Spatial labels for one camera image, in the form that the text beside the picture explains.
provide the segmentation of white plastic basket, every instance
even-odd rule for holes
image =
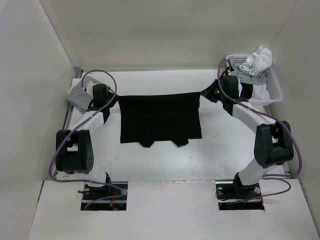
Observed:
[[[242,64],[246,61],[247,57],[249,57],[249,54],[228,55],[226,56],[226,59],[229,59],[230,57],[234,57],[235,64]],[[266,84],[266,89],[270,95],[270,100],[250,99],[249,101],[253,106],[268,106],[269,104],[272,104],[275,102],[281,102],[284,99],[284,95],[281,91],[281,87],[279,85],[279,82],[273,67],[271,66],[269,70],[270,70],[269,78],[265,82],[265,84]]]

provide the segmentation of folded gray cloth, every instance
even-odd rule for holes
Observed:
[[[89,81],[92,81],[94,84],[102,84],[102,82],[94,79],[91,76],[86,76],[83,80],[83,86],[86,86]],[[91,96],[89,93],[87,93],[82,87],[81,87],[81,81],[72,88],[66,99],[71,103],[76,109],[79,110],[80,113],[84,114],[88,108],[89,104],[92,99],[94,99],[93,96]]]
[[[229,58],[231,67],[233,67],[234,71],[230,72],[230,75],[236,76],[241,83],[244,84],[252,84],[252,85],[261,85],[264,84],[269,78],[269,68],[266,70],[259,72],[257,76],[250,75],[248,71],[240,69],[240,63],[235,63],[235,57],[231,56]]]

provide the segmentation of cable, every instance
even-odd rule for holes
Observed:
[[[292,143],[293,143],[293,145],[294,145],[294,148],[295,148],[295,150],[296,150],[297,156],[298,156],[298,163],[299,163],[299,165],[298,165],[298,169],[297,169],[297,171],[296,171],[295,174],[296,174],[296,175],[300,174],[301,169],[302,169],[302,164],[303,164],[303,163],[302,163],[301,152],[300,152],[299,146],[298,146],[298,144],[297,144],[294,136],[291,134],[290,130],[286,127],[286,125],[284,125],[283,122],[282,122],[280,119],[278,119],[277,117],[274,117],[274,116],[271,116],[271,115],[266,114],[266,113],[264,113],[264,112],[259,112],[259,111],[255,110],[255,109],[252,109],[252,108],[250,108],[249,106],[247,106],[247,105],[245,105],[245,104],[242,104],[240,101],[237,101],[237,100],[229,97],[229,96],[225,93],[225,91],[224,91],[223,88],[222,88],[221,80],[220,80],[220,68],[221,68],[221,66],[222,66],[222,64],[223,64],[224,62],[226,62],[226,63],[228,64],[228,66],[229,66],[229,69],[231,69],[231,64],[230,64],[230,61],[229,61],[229,60],[223,59],[223,60],[220,62],[219,67],[218,67],[218,72],[217,72],[217,82],[218,82],[219,89],[220,89],[220,91],[222,92],[222,94],[223,94],[227,99],[229,99],[230,101],[232,101],[232,102],[234,102],[234,103],[236,103],[236,104],[239,104],[240,106],[242,106],[242,107],[244,107],[244,108],[246,108],[246,109],[249,109],[250,111],[252,111],[252,112],[255,113],[255,114],[258,114],[258,115],[261,115],[261,116],[265,116],[265,117],[268,117],[268,118],[271,118],[271,119],[275,120],[276,122],[278,122],[278,123],[284,128],[284,130],[288,133],[289,137],[291,138]],[[279,191],[279,192],[275,192],[275,193],[270,193],[270,194],[255,196],[255,197],[252,197],[252,198],[249,198],[249,199],[245,199],[245,200],[240,200],[240,201],[228,202],[228,204],[246,203],[246,202],[248,202],[248,201],[250,201],[250,200],[261,199],[261,198],[264,198],[264,197],[270,197],[270,196],[275,196],[275,195],[279,195],[279,194],[284,194],[284,193],[286,193],[286,192],[288,192],[288,191],[291,190],[291,184],[290,184],[288,181],[284,180],[283,178],[276,178],[276,177],[284,177],[284,178],[286,178],[286,177],[289,177],[289,175],[286,175],[286,174],[267,174],[267,175],[265,175],[262,179],[264,179],[264,180],[279,180],[279,181],[282,181],[282,182],[286,183],[289,187],[288,187],[286,190],[284,190],[284,191]]]
[[[113,96],[111,97],[111,99],[105,104],[103,105],[102,107],[100,107],[96,112],[94,112],[90,117],[88,117],[86,120],[84,120],[83,122],[81,122],[79,125],[77,125],[74,129],[72,129],[70,131],[70,133],[63,139],[63,141],[60,143],[60,145],[58,146],[58,148],[56,149],[52,159],[51,159],[51,162],[50,162],[50,165],[49,165],[49,170],[48,170],[48,173],[49,173],[49,177],[51,178],[51,180],[55,181],[55,182],[58,182],[58,183],[74,183],[74,182],[81,182],[81,183],[92,183],[92,184],[99,184],[99,185],[104,185],[104,186],[108,186],[108,187],[111,187],[111,188],[115,188],[115,189],[118,189],[120,190],[121,194],[119,195],[116,195],[116,196],[106,196],[106,197],[102,197],[102,198],[99,198],[99,199],[96,199],[96,200],[93,200],[92,202],[89,202],[85,207],[84,209],[87,209],[88,206],[90,206],[91,204],[93,204],[94,202],[96,201],[100,201],[100,200],[104,200],[104,199],[109,199],[109,198],[117,198],[117,197],[122,197],[122,196],[125,196],[128,191],[126,189],[123,189],[117,185],[114,185],[114,184],[111,184],[111,183],[105,183],[105,182],[97,182],[97,181],[91,181],[91,180],[85,180],[85,179],[75,179],[75,180],[59,180],[59,179],[56,179],[55,176],[53,176],[53,168],[54,168],[54,164],[55,164],[55,160],[56,160],[56,157],[58,155],[58,153],[61,151],[62,147],[66,144],[66,142],[68,141],[68,139],[70,138],[70,136],[75,133],[75,131],[77,131],[80,127],[82,127],[84,124],[86,124],[88,121],[90,121],[91,118],[93,118],[95,115],[97,115],[99,112],[101,112],[103,109],[105,109],[113,100],[114,98],[116,97],[116,93],[117,93],[117,83],[116,83],[116,80],[114,79],[114,77],[108,73],[107,71],[104,71],[104,70],[99,70],[99,69],[94,69],[94,70],[91,70],[91,71],[88,71],[83,77],[82,77],[82,80],[81,80],[81,85],[83,87],[83,82],[84,82],[84,79],[85,77],[89,74],[89,73],[92,73],[92,72],[102,72],[102,73],[105,73],[107,74],[113,81],[114,83],[114,94]]]
[[[217,79],[218,79],[217,81],[218,81],[218,85],[219,85],[220,91],[221,91],[222,94],[223,94],[227,99],[229,99],[230,101],[232,101],[232,102],[234,102],[234,103],[236,103],[236,104],[239,104],[240,106],[242,106],[242,107],[244,107],[244,108],[246,108],[246,109],[249,109],[251,112],[253,112],[253,113],[255,113],[255,114],[258,114],[258,115],[262,115],[262,116],[271,118],[271,119],[275,120],[276,122],[278,122],[278,123],[281,125],[281,127],[287,132],[287,134],[288,134],[289,137],[291,138],[292,143],[293,143],[293,145],[294,145],[294,148],[295,148],[295,150],[296,150],[296,154],[297,154],[297,156],[298,156],[299,165],[298,165],[298,169],[297,169],[297,171],[296,171],[295,174],[296,174],[296,175],[299,175],[300,172],[301,172],[301,169],[302,169],[302,156],[301,156],[301,152],[300,152],[298,143],[297,143],[297,141],[295,140],[294,136],[292,135],[292,133],[290,132],[290,130],[286,127],[286,125],[283,124],[283,122],[282,122],[279,118],[274,117],[274,116],[271,116],[271,115],[266,114],[266,113],[264,113],[264,112],[259,112],[259,111],[255,110],[255,109],[252,109],[252,108],[250,108],[249,106],[247,106],[247,105],[245,105],[245,104],[242,104],[240,101],[237,101],[237,100],[229,97],[229,96],[225,93],[225,91],[223,90],[223,88],[222,88],[222,86],[221,86],[221,82],[220,82],[220,68],[221,68],[221,66],[222,66],[222,64],[223,64],[224,62],[229,63],[228,60],[223,59],[223,60],[220,62],[220,64],[219,64],[218,73],[217,73]]]

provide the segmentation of black garment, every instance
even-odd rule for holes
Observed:
[[[139,142],[149,148],[155,141],[178,147],[201,139],[200,92],[154,96],[119,96],[121,143]]]

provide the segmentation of wall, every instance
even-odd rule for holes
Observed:
[[[73,67],[38,0],[0,0],[0,239],[26,240]]]
[[[85,69],[212,68],[271,47],[298,0],[41,0]]]
[[[303,156],[299,178],[320,231],[320,1],[300,0],[272,46],[273,65],[282,86],[284,100],[271,106],[275,116],[287,120]],[[289,163],[297,169],[297,158]]]

